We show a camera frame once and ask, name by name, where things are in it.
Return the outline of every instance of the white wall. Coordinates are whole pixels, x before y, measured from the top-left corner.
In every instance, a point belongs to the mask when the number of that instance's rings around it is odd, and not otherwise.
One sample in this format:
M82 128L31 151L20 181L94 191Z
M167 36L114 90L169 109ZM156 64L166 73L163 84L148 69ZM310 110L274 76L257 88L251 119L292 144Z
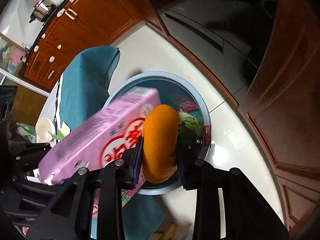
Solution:
M10 0L0 15L0 32L15 43L32 45L42 29L38 20L29 23L33 5L39 0ZM63 0L52 0L57 5Z

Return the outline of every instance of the green vegetable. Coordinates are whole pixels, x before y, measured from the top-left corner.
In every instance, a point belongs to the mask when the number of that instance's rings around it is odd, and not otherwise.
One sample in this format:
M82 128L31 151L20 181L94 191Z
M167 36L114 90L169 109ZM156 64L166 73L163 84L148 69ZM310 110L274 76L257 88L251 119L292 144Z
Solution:
M65 138L70 132L70 127L65 122L62 123L61 128L58 128L58 135L55 135L48 131L48 133L52 136L52 139L59 141Z
M194 116L180 109L179 141L184 147L191 146L197 138L201 137L202 125Z

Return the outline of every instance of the round trash bin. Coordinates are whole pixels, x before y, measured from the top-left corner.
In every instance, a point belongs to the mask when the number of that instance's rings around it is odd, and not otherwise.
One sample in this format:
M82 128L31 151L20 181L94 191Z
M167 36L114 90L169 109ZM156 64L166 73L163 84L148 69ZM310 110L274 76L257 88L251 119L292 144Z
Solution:
M172 106L177 111L184 108L197 119L202 119L204 132L202 133L202 145L198 151L198 158L205 159L211 146L211 121L207 106L198 91L186 80L174 74L162 71L150 71L138 74L129 78L117 87L106 101L106 107L111 101L118 98L132 87L156 88L162 104ZM169 179L159 184L152 184L146 181L139 194L161 195L181 186L178 172L176 171Z

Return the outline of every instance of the orange fruit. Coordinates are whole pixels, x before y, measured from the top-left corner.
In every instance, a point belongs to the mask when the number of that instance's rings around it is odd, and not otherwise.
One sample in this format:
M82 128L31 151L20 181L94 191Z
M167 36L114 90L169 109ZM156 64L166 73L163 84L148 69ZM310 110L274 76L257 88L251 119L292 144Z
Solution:
M178 113L168 105L157 106L144 121L142 171L151 183L165 181L177 169L174 152L179 121Z

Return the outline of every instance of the tiled floor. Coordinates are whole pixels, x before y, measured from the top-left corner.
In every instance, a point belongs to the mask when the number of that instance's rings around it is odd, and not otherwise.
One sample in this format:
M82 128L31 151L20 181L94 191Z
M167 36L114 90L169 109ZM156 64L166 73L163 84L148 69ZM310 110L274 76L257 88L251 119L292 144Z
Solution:
M210 112L212 147L206 161L223 170L240 168L283 220L280 199L268 167L227 98L221 96L180 52L147 26L124 40L119 48L120 61L111 78L109 93L131 76L152 70L171 72L187 80L198 90ZM174 238L180 239L192 232L196 191L180 187L162 195L161 199L177 219Z

